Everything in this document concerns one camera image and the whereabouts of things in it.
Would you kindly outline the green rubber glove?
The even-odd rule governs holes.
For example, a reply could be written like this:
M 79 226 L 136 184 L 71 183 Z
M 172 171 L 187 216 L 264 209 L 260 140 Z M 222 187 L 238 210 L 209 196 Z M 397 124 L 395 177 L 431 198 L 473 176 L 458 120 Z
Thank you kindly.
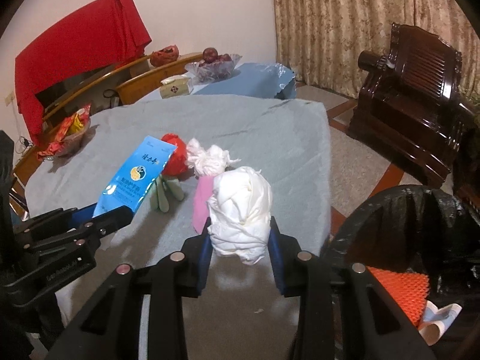
M 173 197 L 182 202 L 185 194 L 182 190 L 180 180 L 175 176 L 159 175 L 149 190 L 151 208 L 163 213 L 170 210 L 169 198 Z

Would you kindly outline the blue snack packet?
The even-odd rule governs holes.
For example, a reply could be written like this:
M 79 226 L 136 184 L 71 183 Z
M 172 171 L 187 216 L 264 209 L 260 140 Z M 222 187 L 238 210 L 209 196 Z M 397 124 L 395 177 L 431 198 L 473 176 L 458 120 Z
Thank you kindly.
M 121 206 L 127 206 L 135 215 L 175 150 L 173 144 L 146 136 L 103 189 L 93 217 Z

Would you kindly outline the small white tissue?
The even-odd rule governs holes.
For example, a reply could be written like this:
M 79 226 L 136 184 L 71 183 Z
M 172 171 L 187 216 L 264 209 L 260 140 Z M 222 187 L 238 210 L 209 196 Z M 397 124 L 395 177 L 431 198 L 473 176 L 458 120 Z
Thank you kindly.
M 230 153 L 218 145 L 211 145 L 205 150 L 195 138 L 186 144 L 185 164 L 189 169 L 193 169 L 197 177 L 218 176 L 240 161 L 240 158 L 232 159 Z

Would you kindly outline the large white tissue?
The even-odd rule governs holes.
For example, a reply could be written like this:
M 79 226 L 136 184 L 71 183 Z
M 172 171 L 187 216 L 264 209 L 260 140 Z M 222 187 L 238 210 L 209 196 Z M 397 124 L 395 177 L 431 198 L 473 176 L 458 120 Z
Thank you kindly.
M 216 254 L 257 264 L 266 254 L 271 209 L 272 189 L 261 172 L 241 166 L 216 176 L 208 199 L 208 234 Z

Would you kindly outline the orange foam net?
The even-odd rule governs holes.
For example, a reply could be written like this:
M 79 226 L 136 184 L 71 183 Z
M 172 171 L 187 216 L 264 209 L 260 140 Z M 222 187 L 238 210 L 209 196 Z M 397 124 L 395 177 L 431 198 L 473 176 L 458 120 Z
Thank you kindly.
M 415 272 L 393 272 L 375 267 L 368 270 L 417 328 L 425 311 L 430 282 L 427 275 Z

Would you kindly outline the white paper tube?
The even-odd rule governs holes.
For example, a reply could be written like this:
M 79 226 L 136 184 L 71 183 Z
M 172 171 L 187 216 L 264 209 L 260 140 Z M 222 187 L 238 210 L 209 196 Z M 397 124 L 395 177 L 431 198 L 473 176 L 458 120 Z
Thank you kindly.
M 418 332 L 426 344 L 436 344 L 461 311 L 462 306 L 457 303 L 438 308 L 433 302 L 427 301 L 418 327 Z

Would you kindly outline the red crumpled plastic bag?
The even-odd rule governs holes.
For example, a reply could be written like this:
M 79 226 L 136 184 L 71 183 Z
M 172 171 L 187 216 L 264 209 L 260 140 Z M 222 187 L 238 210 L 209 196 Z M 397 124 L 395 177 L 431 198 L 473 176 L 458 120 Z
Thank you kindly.
M 180 137 L 173 133 L 167 133 L 161 137 L 162 141 L 168 144 L 174 145 L 176 150 L 172 153 L 170 159 L 165 166 L 162 175 L 163 176 L 179 176 L 188 170 L 186 164 L 187 150 L 186 144 Z

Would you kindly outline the pink wrapper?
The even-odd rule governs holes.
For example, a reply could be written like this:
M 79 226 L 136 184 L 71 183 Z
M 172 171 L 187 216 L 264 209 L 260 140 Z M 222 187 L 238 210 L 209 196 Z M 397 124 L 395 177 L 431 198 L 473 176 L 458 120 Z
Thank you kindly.
M 212 195 L 214 176 L 200 176 L 193 196 L 193 229 L 201 234 L 209 216 L 208 199 Z

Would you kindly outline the wooden tv cabinet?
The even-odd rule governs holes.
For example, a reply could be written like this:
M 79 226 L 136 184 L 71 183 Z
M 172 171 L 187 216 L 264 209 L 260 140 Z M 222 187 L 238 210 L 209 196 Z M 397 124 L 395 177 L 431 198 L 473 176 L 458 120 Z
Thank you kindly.
M 92 113 L 103 111 L 117 103 L 133 104 L 149 92 L 160 88 L 163 79 L 184 73 L 186 64 L 198 62 L 201 58 L 200 52 L 193 52 L 162 67 L 153 67 L 150 57 L 146 55 L 121 67 L 108 66 L 66 92 L 54 105 L 48 106 L 42 117 L 41 144 L 27 149 L 13 171 L 14 210 L 17 213 L 27 210 L 24 189 L 40 165 L 37 152 L 48 146 L 64 117 L 88 103 L 92 105 Z

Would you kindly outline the grey-blue table towel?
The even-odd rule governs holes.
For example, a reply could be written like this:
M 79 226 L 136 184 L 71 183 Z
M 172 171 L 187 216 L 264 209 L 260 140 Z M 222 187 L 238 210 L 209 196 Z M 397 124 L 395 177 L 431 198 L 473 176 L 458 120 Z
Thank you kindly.
M 329 123 L 324 105 L 303 99 L 191 95 L 102 111 L 76 154 L 44 161 L 30 177 L 31 215 L 96 203 L 145 137 L 168 133 L 189 149 L 184 199 L 162 212 L 149 193 L 131 225 L 103 240 L 95 269 L 56 294 L 65 323 L 117 265 L 156 263 L 179 250 L 209 213 L 245 221 L 259 205 L 312 253 L 329 236 Z M 299 302 L 278 292 L 268 258 L 247 265 L 236 255 L 216 255 L 207 287 L 183 310 L 191 359 L 285 359 Z

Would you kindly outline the glass fruit bowl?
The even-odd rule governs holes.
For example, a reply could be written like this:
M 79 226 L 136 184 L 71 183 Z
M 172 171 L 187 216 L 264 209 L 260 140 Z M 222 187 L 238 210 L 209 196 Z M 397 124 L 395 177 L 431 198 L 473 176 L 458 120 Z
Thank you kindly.
M 242 59 L 241 55 L 221 55 L 212 63 L 193 62 L 185 65 L 185 70 L 199 83 L 208 83 L 228 79 L 232 76 L 237 64 Z

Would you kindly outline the red cloth cover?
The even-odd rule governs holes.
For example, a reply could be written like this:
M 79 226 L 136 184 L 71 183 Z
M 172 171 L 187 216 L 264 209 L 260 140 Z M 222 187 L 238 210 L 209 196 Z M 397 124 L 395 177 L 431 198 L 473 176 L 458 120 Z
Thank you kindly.
M 35 145 L 41 143 L 41 91 L 70 77 L 129 63 L 151 42 L 134 0 L 95 0 L 39 35 L 17 56 L 15 93 L 19 113 Z

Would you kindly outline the red apple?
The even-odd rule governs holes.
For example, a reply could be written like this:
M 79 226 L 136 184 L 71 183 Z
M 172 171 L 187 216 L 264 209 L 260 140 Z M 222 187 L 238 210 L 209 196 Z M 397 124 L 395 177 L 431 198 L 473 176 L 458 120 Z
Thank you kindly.
M 218 51 L 214 47 L 208 47 L 202 52 L 202 59 L 205 63 L 214 63 L 218 58 Z

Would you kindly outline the blue tablecloth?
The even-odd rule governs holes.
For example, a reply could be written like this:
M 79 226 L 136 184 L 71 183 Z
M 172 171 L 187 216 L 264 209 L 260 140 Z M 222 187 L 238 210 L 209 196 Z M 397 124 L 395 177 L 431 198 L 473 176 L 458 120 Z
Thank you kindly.
M 241 63 L 235 67 L 230 78 L 208 83 L 199 83 L 188 72 L 182 76 L 193 81 L 191 94 L 235 94 L 253 98 L 277 98 L 281 100 L 296 97 L 295 74 L 281 63 Z M 162 98 L 159 89 L 141 97 L 149 101 Z

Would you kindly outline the beige patterned curtain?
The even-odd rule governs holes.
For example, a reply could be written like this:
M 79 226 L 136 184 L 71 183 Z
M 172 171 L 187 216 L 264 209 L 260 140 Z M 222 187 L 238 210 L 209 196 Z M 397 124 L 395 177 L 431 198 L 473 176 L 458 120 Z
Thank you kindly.
M 357 59 L 385 54 L 391 25 L 439 35 L 462 53 L 462 93 L 479 93 L 479 36 L 455 0 L 274 0 L 277 60 L 309 86 L 356 97 Z

